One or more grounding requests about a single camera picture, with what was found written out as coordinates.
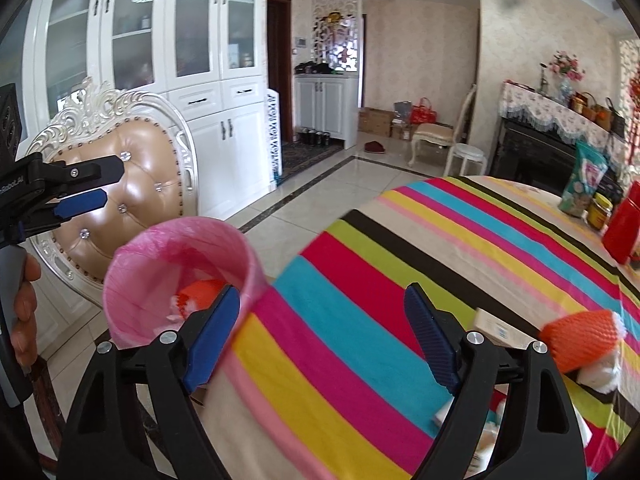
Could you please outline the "person's left hand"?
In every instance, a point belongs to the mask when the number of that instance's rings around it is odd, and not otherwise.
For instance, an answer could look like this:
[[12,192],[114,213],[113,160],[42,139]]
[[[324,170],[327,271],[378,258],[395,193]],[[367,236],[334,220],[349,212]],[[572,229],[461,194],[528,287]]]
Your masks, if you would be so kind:
[[32,283],[41,276],[40,264],[27,255],[24,264],[24,278],[14,301],[16,322],[12,328],[11,341],[18,364],[29,368],[36,362],[37,350],[37,297]]

